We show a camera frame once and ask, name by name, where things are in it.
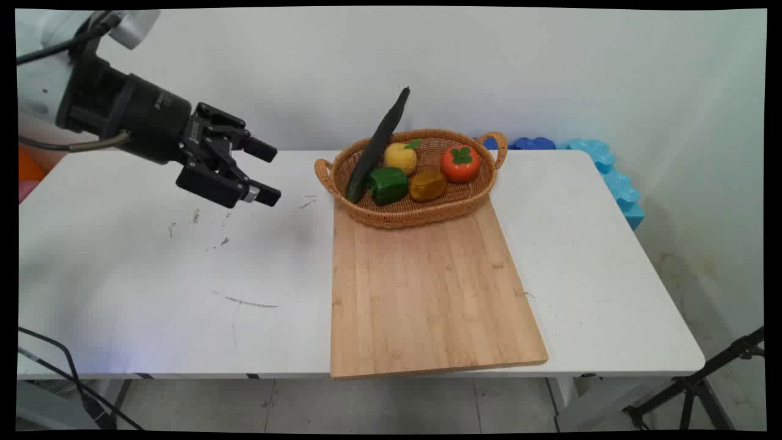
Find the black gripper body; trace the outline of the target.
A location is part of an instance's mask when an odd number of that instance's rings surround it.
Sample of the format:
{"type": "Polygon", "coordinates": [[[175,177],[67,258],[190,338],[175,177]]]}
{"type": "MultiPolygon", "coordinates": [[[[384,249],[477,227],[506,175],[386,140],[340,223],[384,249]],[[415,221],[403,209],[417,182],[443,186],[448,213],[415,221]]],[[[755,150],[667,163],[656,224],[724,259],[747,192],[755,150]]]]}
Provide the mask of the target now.
{"type": "Polygon", "coordinates": [[[179,144],[195,150],[210,143],[202,138],[205,122],[195,110],[179,95],[87,54],[73,64],[56,123],[96,136],[64,145],[69,153],[118,148],[157,164],[183,164],[179,144]]]}

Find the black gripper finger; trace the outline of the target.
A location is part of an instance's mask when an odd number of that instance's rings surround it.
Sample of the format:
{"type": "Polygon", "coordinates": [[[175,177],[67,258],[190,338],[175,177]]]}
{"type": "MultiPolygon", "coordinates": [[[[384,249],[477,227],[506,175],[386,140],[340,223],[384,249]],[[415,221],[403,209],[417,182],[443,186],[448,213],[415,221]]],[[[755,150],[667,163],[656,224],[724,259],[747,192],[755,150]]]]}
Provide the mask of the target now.
{"type": "Polygon", "coordinates": [[[178,145],[183,168],[176,179],[177,187],[203,197],[223,208],[234,208],[238,202],[257,202],[276,206],[282,197],[279,189],[250,178],[233,158],[224,143],[200,143],[193,150],[178,145]]]}
{"type": "Polygon", "coordinates": [[[276,157],[277,149],[253,137],[240,117],[206,103],[199,103],[194,114],[205,122],[202,129],[205,142],[223,142],[229,152],[242,150],[267,163],[276,157]]]}

